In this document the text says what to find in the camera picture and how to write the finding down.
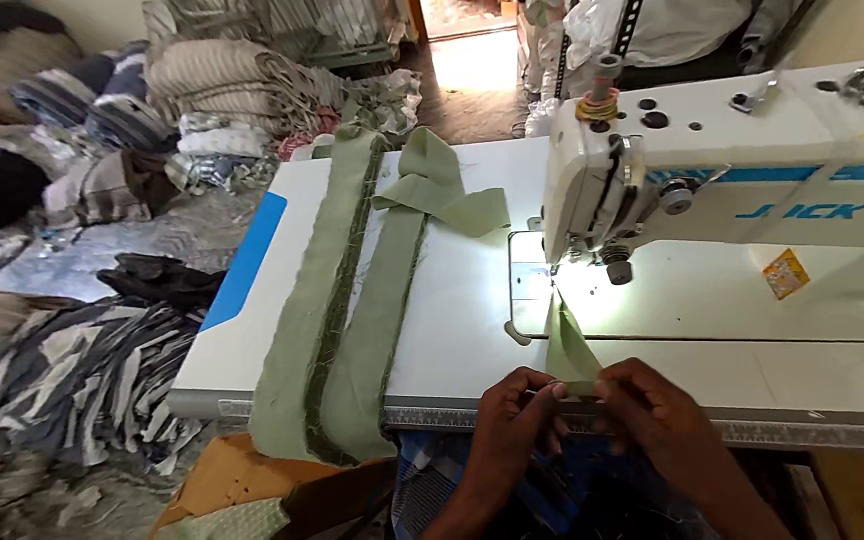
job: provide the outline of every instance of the beige striped fabric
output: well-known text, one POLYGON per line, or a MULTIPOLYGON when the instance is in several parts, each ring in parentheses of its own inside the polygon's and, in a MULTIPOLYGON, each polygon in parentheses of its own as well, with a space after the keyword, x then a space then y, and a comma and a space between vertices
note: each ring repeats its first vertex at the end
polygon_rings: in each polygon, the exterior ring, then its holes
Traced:
POLYGON ((147 74, 151 91, 180 114, 234 116, 276 137, 318 131, 316 110, 334 104, 322 99, 316 77, 312 69, 244 39, 174 43, 147 74))

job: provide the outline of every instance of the floor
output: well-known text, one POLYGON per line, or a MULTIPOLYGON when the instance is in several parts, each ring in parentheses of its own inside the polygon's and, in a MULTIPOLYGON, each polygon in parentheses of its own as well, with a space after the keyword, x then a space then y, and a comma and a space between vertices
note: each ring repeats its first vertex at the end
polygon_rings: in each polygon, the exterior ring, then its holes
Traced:
POLYGON ((498 0, 421 0, 430 40, 486 32, 516 25, 514 14, 502 14, 498 0))
POLYGON ((504 141, 528 116, 515 30, 406 46, 402 68, 422 73, 418 123, 449 144, 504 141))

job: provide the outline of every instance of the light green cloth strip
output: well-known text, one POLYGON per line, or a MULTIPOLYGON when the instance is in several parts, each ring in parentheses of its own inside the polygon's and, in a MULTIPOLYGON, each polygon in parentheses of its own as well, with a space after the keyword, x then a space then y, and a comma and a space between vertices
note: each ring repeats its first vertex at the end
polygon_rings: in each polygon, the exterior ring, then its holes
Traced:
POLYGON ((459 157, 427 128, 413 131, 398 161, 398 181, 372 197, 377 209, 403 205, 438 218, 475 239, 510 227, 509 208, 501 187, 466 195, 459 157))
POLYGON ((155 540, 268 540, 288 524, 282 499, 266 498, 167 524, 155 540))
MULTIPOLYGON (((354 274, 365 227, 362 216, 368 215, 368 197, 375 188, 374 178, 367 176, 375 168, 378 133, 342 126, 335 139, 325 197, 252 397, 248 431, 255 448, 273 458, 318 460, 308 448, 307 394, 318 381, 313 374, 322 367, 319 360, 327 325, 338 317, 345 321, 348 295, 339 299, 341 313, 333 303, 337 291, 353 278, 343 274, 350 260, 354 274)), ((311 412, 316 416, 318 409, 311 412)))
POLYGON ((578 392, 592 394, 589 383, 598 379, 602 365, 589 348, 575 316, 566 305, 557 287, 552 287, 552 302, 549 307, 549 348, 545 356, 545 371, 566 386, 576 383, 578 392))
POLYGON ((416 129, 402 149, 398 173, 395 184, 372 198, 377 209, 389 211, 319 409, 328 439, 360 461, 396 454, 380 422, 426 215, 476 238, 510 225, 504 191, 466 195, 458 156, 426 128, 416 129))
POLYGON ((321 398, 325 435, 359 461, 396 455, 382 436, 382 402, 396 354, 426 215, 408 206, 385 214, 358 305, 321 398))

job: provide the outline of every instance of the ruler strip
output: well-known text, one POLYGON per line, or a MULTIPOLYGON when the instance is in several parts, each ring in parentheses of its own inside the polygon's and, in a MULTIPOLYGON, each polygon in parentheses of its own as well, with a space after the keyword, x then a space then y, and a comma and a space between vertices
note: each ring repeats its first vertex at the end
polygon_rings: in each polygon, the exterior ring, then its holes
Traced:
MULTIPOLYGON (((458 408, 386 406, 384 425, 395 430, 472 432, 475 411, 458 408)), ((572 434, 594 434, 593 414, 562 414, 572 434)), ((712 420, 735 446, 864 449, 864 425, 847 423, 712 420)))

